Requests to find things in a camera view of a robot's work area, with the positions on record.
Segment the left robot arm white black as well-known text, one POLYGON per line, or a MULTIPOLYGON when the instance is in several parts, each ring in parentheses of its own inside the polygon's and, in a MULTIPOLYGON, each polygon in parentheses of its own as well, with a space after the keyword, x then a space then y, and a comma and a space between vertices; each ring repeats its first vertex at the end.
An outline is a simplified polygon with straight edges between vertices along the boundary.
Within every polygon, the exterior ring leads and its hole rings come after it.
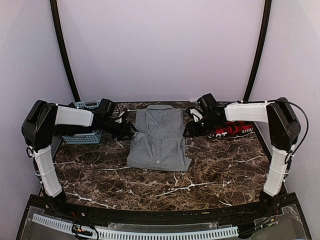
POLYGON ((110 134, 112 139, 130 140, 137 132, 133 123, 127 120, 127 108, 114 116, 117 107, 115 102, 105 98, 96 107, 61 105, 44 100, 35 102, 22 124, 21 133, 47 196, 64 196, 52 157, 52 141, 55 136, 73 137, 101 131, 110 134))

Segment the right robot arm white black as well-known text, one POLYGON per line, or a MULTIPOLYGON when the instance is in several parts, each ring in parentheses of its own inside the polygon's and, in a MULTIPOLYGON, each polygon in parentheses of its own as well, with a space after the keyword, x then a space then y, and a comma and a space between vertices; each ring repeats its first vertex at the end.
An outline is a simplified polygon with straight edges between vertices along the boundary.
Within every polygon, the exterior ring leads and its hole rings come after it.
POLYGON ((292 109, 293 103, 285 97, 266 101, 236 101, 218 103, 211 94, 198 99, 200 116, 191 112, 192 120, 186 125, 184 137, 205 136, 213 128, 227 122, 260 122, 268 124, 272 146, 271 162, 263 192, 271 197, 278 195, 296 149, 300 122, 292 109))

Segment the grey long sleeve shirt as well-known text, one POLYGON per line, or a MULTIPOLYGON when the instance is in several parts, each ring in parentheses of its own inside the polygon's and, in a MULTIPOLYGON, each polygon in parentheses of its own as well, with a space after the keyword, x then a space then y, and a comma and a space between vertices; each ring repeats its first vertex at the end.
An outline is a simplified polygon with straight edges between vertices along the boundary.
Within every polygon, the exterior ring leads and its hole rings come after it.
POLYGON ((131 168, 187 172, 183 111, 170 105, 149 105, 136 111, 127 166, 131 168))

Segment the red black plaid shirt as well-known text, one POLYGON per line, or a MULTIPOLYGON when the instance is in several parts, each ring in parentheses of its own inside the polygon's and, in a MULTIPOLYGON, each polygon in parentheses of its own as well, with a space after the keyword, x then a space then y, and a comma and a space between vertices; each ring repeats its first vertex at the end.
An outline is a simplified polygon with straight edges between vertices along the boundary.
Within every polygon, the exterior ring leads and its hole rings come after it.
POLYGON ((251 133, 253 130, 253 124, 248 121, 228 121, 211 129, 207 137, 209 139, 217 139, 244 136, 251 133))

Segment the light blue plastic basket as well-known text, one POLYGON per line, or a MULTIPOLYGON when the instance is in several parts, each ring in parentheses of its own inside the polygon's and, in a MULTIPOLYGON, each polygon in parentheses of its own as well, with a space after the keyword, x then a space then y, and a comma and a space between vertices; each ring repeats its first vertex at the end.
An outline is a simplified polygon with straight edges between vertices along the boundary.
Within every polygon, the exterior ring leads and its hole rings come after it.
MULTIPOLYGON (((96 101, 78 101, 73 104, 74 107, 80 110, 94 110, 100 105, 100 100, 96 101)), ((102 136, 102 130, 94 130, 92 126, 89 125, 76 125, 70 130, 70 133, 62 135, 62 138, 67 144, 99 144, 102 136)))

